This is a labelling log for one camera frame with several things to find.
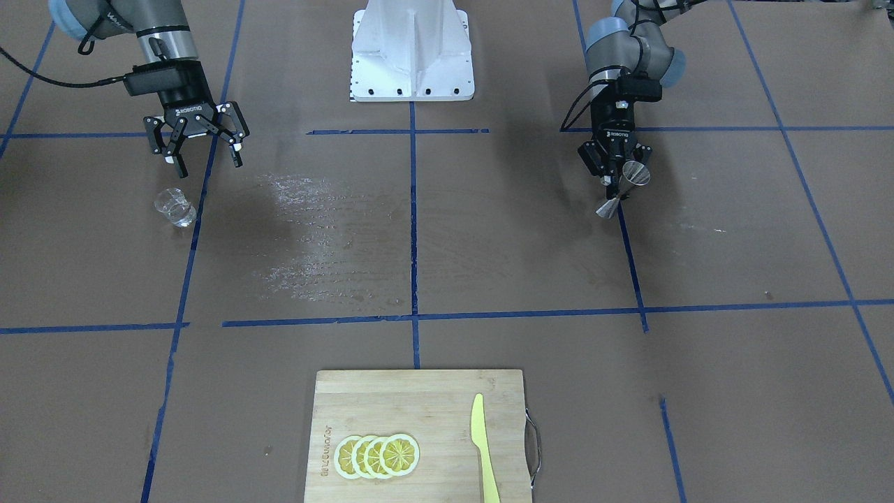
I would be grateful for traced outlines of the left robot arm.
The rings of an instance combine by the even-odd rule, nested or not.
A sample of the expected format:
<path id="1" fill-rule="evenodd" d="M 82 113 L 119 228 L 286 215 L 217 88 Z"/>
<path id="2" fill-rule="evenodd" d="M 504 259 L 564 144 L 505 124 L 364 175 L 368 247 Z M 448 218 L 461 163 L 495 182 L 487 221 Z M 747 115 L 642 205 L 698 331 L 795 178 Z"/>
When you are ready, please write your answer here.
<path id="1" fill-rule="evenodd" d="M 661 27 L 689 10 L 692 1 L 614 1 L 612 14 L 587 33 L 585 68 L 589 73 L 587 111 L 591 139 L 578 153 L 591 175 L 606 186 L 610 203 L 626 198 L 646 174 L 649 147 L 636 140 L 635 105 L 661 101 L 679 82 L 686 66 Z"/>

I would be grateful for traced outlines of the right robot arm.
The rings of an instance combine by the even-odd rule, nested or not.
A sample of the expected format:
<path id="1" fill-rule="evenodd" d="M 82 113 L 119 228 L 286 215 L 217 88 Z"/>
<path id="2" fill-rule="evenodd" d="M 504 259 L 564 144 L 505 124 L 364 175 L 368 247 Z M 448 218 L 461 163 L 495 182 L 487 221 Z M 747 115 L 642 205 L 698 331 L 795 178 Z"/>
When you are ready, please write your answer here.
<path id="1" fill-rule="evenodd" d="M 55 24 L 90 54 L 96 41 L 124 33 L 138 39 L 147 63 L 112 78 L 130 96 L 156 94 L 163 112 L 144 117 L 151 152 L 172 163 L 180 178 L 188 175 L 181 156 L 185 140 L 213 135 L 229 147 L 234 166 L 242 166 L 242 141 L 249 136 L 234 101 L 214 101 L 179 1 L 50 1 Z"/>

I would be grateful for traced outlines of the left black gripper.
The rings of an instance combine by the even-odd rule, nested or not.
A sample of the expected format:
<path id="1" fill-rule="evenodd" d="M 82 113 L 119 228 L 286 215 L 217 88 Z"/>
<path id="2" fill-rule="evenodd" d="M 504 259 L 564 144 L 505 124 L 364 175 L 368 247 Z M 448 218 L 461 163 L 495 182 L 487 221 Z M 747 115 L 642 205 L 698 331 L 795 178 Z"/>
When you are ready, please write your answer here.
<path id="1" fill-rule="evenodd" d="M 646 185 L 646 163 L 652 148 L 636 137 L 634 103 L 593 101 L 589 107 L 592 137 L 578 148 L 591 175 L 602 175 L 606 198 L 619 197 L 623 165 L 623 200 Z"/>

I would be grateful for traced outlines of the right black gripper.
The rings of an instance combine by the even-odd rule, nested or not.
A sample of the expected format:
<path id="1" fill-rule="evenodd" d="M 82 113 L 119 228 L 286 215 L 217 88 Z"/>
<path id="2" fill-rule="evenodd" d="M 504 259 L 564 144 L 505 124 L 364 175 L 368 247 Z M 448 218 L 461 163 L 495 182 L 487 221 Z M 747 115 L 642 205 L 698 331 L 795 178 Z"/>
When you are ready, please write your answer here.
<path id="1" fill-rule="evenodd" d="M 157 96 L 163 106 L 162 117 L 145 117 L 143 122 L 149 149 L 154 155 L 165 156 L 166 162 L 175 167 L 178 178 L 189 176 L 181 146 L 192 137 L 220 137 L 228 146 L 233 165 L 243 166 L 240 150 L 250 131 L 237 102 L 214 104 L 201 93 L 189 96 L 185 89 L 159 92 Z"/>

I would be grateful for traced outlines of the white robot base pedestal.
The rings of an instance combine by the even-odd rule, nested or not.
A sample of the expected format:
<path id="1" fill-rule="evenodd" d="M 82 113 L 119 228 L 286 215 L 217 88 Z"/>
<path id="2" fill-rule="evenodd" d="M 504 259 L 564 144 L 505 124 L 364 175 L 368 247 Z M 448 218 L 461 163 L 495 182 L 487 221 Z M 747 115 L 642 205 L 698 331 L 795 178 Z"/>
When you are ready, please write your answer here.
<path id="1" fill-rule="evenodd" d="M 351 101 L 474 98 L 469 16 L 453 1 L 369 1 L 352 29 Z"/>

